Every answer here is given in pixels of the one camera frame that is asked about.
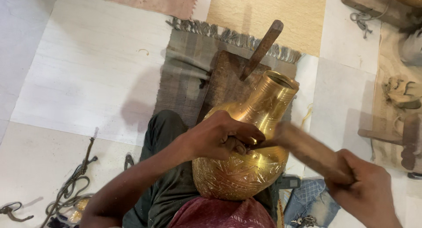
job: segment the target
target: blue cloth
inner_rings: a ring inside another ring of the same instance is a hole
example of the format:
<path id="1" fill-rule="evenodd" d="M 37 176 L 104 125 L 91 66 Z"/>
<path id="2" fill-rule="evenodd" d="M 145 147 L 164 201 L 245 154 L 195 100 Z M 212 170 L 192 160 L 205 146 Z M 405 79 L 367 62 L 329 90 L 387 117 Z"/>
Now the blue cloth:
<path id="1" fill-rule="evenodd" d="M 326 228 L 339 211 L 340 206 L 331 198 L 323 179 L 306 179 L 290 196 L 284 210 L 284 223 L 296 227 L 292 220 L 312 215 L 316 225 Z"/>

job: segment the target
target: vase neck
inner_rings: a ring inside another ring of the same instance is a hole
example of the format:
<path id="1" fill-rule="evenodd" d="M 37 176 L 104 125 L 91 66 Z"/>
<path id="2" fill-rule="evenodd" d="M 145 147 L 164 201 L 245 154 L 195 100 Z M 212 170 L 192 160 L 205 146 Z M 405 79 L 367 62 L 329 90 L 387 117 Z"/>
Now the vase neck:
<path id="1" fill-rule="evenodd" d="M 298 90 L 294 80 L 273 71 L 264 72 L 251 95 L 242 103 L 243 118 L 261 131 L 273 130 Z"/>

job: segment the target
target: hand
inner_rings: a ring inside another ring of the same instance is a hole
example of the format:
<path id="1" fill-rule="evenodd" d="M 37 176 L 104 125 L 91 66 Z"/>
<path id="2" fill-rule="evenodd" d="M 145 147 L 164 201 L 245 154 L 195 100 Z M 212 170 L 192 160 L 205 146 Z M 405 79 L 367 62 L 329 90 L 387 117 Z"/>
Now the hand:
<path id="1" fill-rule="evenodd" d="M 254 125 L 239 122 L 226 111 L 216 111 L 208 119 L 178 136 L 172 144 L 186 161 L 199 157 L 228 160 L 233 149 L 245 153 L 245 144 L 264 141 L 264 134 Z"/>
<path id="2" fill-rule="evenodd" d="M 351 167 L 356 182 L 345 188 L 326 179 L 334 200 L 368 228 L 401 228 L 394 211 L 388 172 L 381 166 L 361 160 L 346 149 L 337 153 Z"/>

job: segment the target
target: dark trousers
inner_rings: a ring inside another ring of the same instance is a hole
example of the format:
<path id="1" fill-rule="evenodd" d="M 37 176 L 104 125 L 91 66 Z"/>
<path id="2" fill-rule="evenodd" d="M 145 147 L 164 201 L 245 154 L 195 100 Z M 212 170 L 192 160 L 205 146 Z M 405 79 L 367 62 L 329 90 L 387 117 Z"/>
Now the dark trousers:
<path id="1" fill-rule="evenodd" d="M 171 110 L 154 115 L 148 123 L 140 161 L 146 160 L 187 131 L 180 116 Z M 254 198 L 277 222 L 278 182 L 259 192 Z M 200 196 L 192 176 L 192 162 L 172 168 L 158 179 L 123 218 L 123 228 L 166 227 L 174 214 L 187 201 Z"/>

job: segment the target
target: brass vase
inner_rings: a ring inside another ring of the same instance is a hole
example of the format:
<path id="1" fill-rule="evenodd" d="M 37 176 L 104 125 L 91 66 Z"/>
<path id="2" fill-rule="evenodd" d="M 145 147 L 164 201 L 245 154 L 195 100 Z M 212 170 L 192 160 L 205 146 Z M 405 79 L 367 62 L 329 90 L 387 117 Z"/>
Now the brass vase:
<path id="1" fill-rule="evenodd" d="M 225 110 L 238 121 L 255 125 L 266 139 L 273 136 L 276 123 L 282 118 L 298 83 L 274 71 L 266 71 L 245 102 L 228 102 L 212 108 Z M 270 186 L 284 170 L 289 152 L 281 147 L 250 151 L 247 155 L 232 152 L 226 161 L 208 158 L 193 160 L 193 179 L 205 198 L 245 200 Z"/>

